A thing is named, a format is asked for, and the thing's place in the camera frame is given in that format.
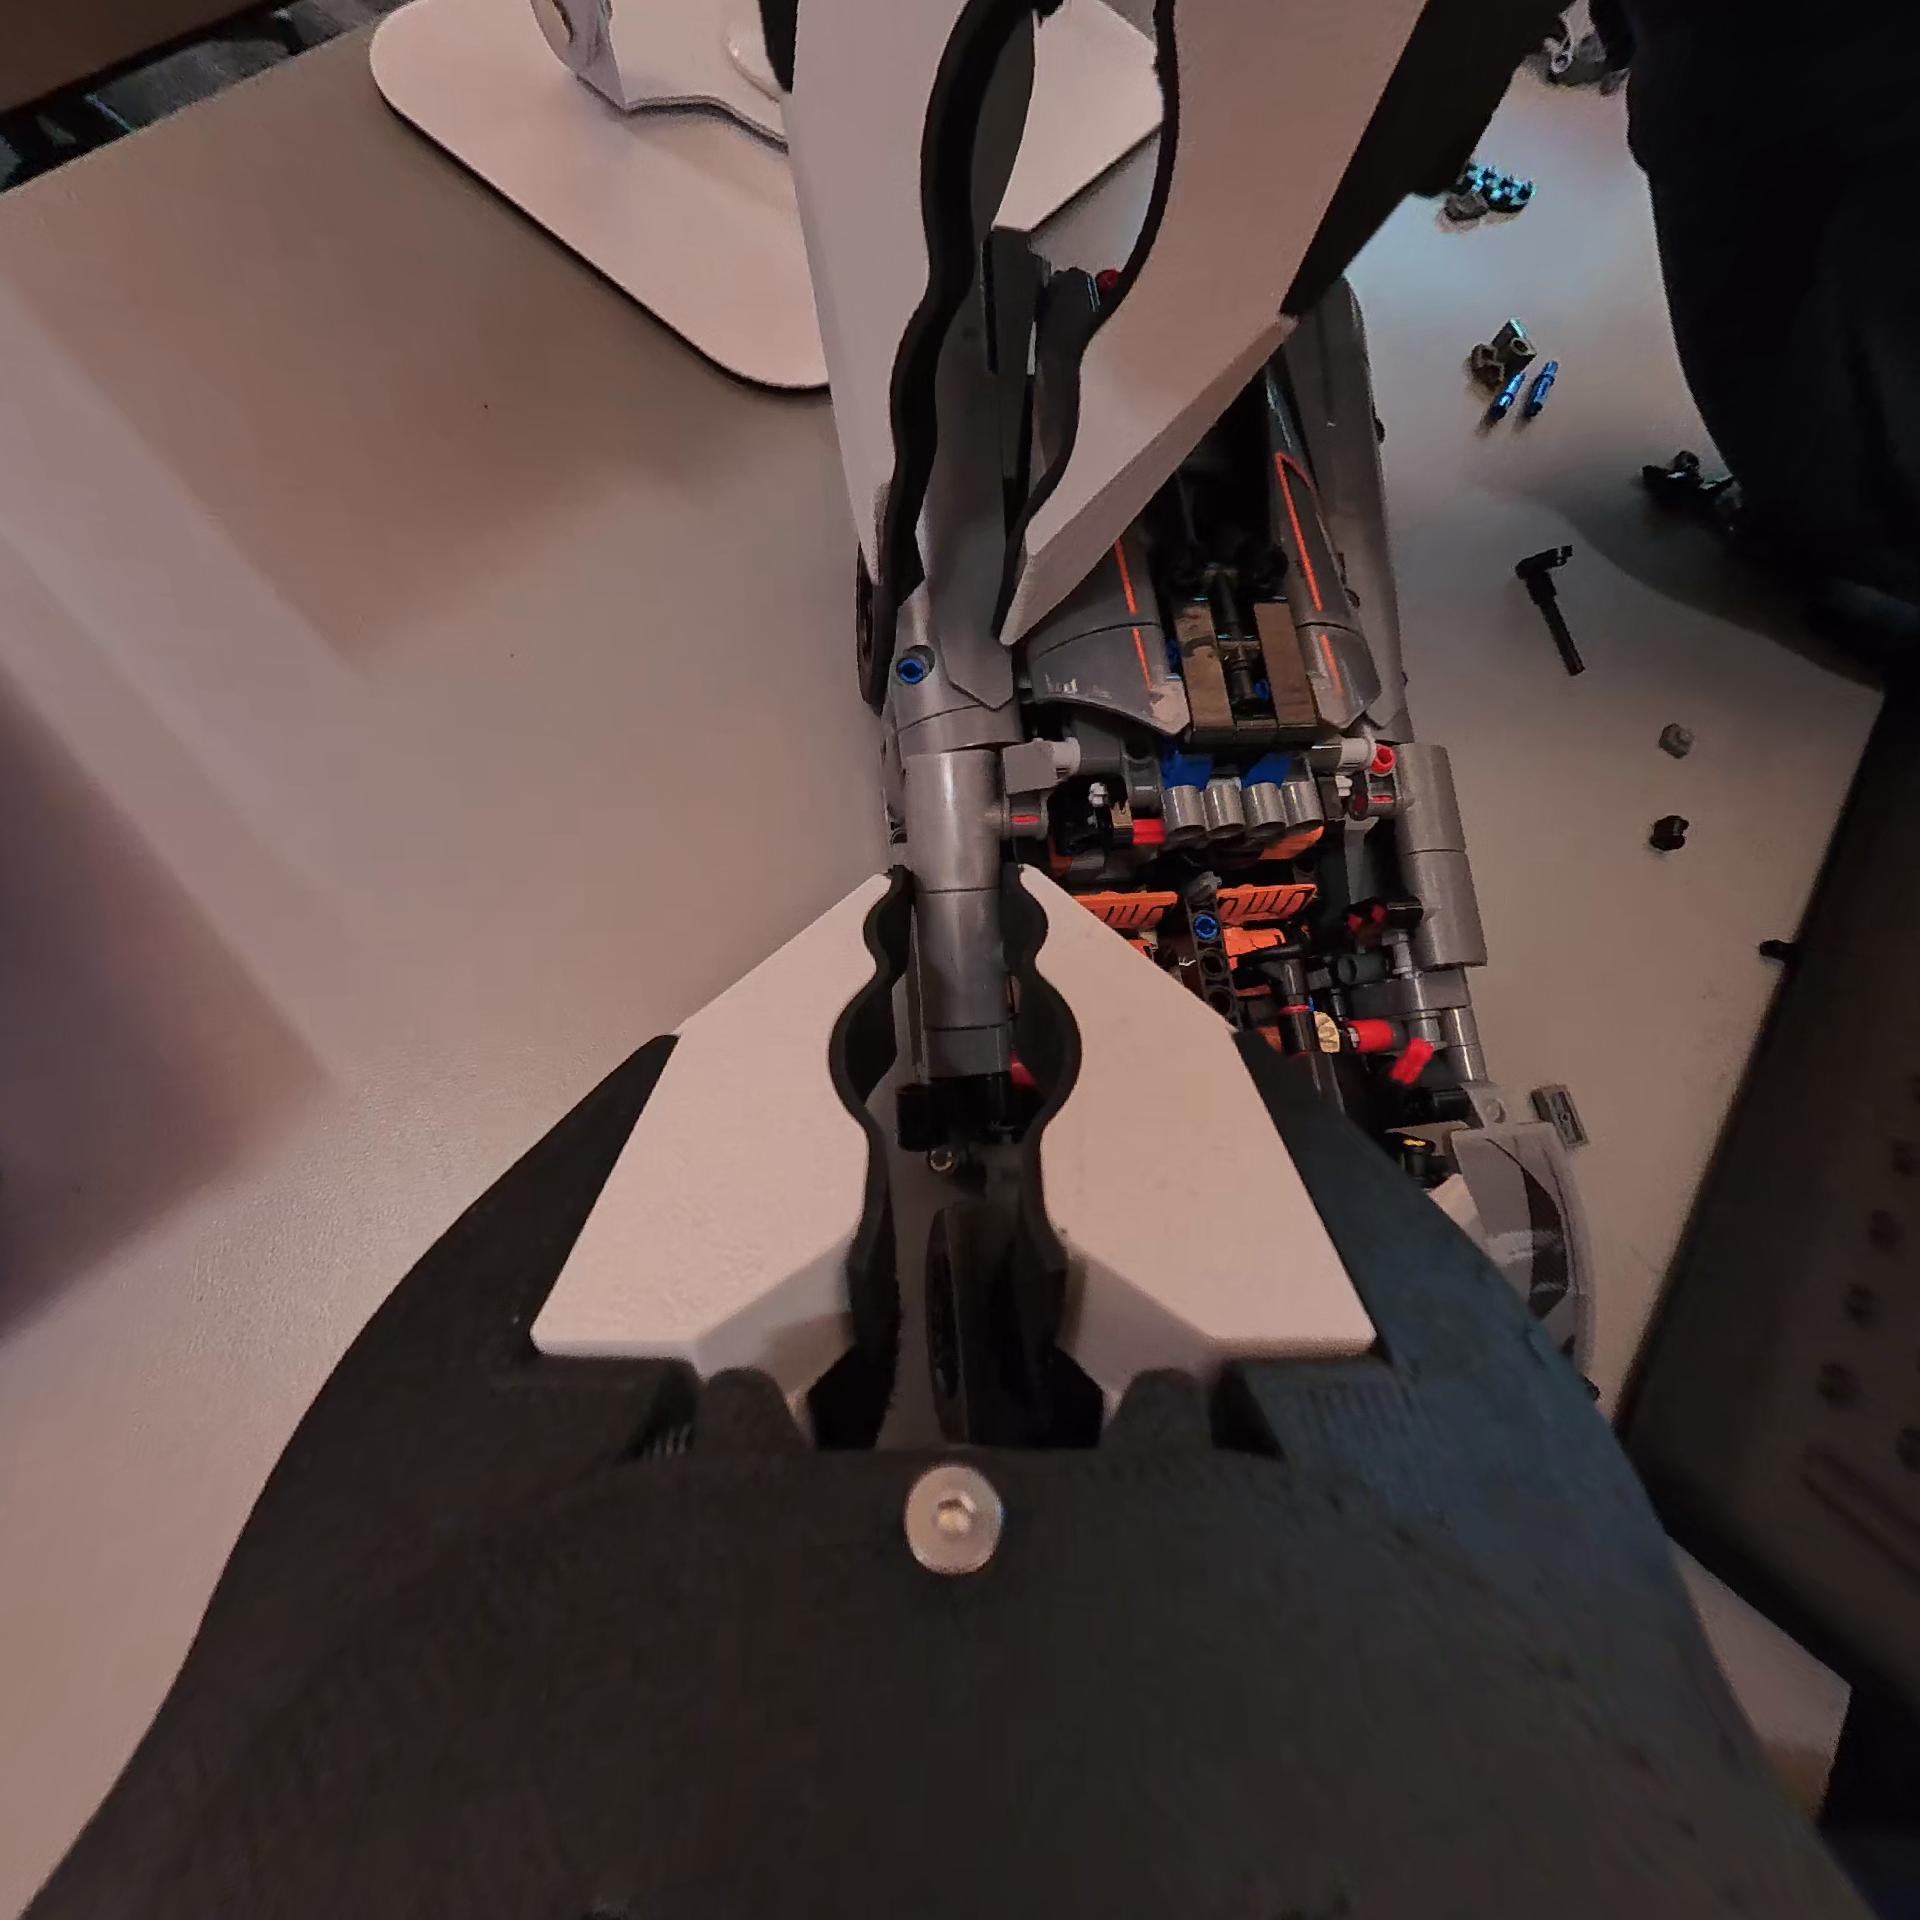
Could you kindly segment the person's dark clothing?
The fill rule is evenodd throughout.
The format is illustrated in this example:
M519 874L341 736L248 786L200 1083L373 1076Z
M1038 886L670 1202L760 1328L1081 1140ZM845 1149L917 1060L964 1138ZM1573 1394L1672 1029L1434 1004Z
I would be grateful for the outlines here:
M1916 606L1918 5L1591 5L1760 558Z

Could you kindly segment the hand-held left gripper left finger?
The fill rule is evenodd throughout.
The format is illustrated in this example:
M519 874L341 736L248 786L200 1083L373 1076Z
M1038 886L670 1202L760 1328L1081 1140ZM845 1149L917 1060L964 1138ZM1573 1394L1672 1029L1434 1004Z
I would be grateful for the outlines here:
M873 876L685 1020L532 1325L542 1355L895 1394L889 1136L912 883Z

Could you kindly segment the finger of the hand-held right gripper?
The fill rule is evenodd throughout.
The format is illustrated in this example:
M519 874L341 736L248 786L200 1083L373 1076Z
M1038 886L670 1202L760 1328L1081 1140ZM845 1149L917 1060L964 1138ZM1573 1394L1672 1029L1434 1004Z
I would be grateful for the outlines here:
M1512 7L1492 2L1160 5L1157 34L1136 246L1106 294L1046 285L1004 642L1087 575L1385 218L1448 178L1512 78Z
M800 2L784 135L855 530L876 595L922 580L938 364L1012 173L1028 2Z

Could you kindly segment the black brick lever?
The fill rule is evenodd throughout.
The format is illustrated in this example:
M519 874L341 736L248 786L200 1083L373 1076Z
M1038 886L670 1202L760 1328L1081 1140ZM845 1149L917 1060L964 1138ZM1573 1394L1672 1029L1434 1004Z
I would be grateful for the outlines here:
M1559 598L1559 572L1573 559L1575 549L1573 543L1557 543L1543 550L1524 556L1514 562L1512 572L1520 584L1526 589L1530 606L1543 618L1543 624L1552 638L1552 650L1557 652L1561 666L1566 667L1569 679L1576 679L1585 671L1584 655L1576 650L1573 630L1567 626L1567 618L1561 610Z

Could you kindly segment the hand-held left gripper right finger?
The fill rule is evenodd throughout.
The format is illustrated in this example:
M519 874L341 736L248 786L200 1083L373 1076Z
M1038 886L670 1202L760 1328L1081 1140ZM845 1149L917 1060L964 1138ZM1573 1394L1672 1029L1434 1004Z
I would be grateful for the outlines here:
M1106 1411L1145 1373L1348 1359L1376 1325L1231 1029L1036 870L1038 974L1078 1037L1042 1122L1046 1222L1068 1253L1062 1350Z

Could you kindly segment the white lamp base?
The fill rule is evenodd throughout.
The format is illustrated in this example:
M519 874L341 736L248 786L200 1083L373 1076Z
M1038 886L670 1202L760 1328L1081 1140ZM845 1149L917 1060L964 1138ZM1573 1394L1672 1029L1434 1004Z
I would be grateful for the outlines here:
M420 2L374 30L384 102L727 373L829 381L784 135L780 5ZM1106 5L1038 20L1014 212L1160 125L1153 44Z

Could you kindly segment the grey toy brick car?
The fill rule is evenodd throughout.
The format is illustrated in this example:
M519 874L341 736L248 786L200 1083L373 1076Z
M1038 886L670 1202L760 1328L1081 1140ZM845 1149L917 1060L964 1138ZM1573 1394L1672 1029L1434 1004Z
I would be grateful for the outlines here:
M1308 1067L1505 1275L1554 1347L1593 1344L1585 1229L1554 1125L1492 1079L1470 971L1481 903L1448 755L1414 736L1370 362L1336 279L990 703L953 650L855 579L864 690L892 728L914 876L919 1082L903 1148L966 1172L928 1242L928 1364L957 1437L1087 1429L1094 1367L1014 1171L1042 1106L1022 1056L1006 874L1045 874L1238 1039Z

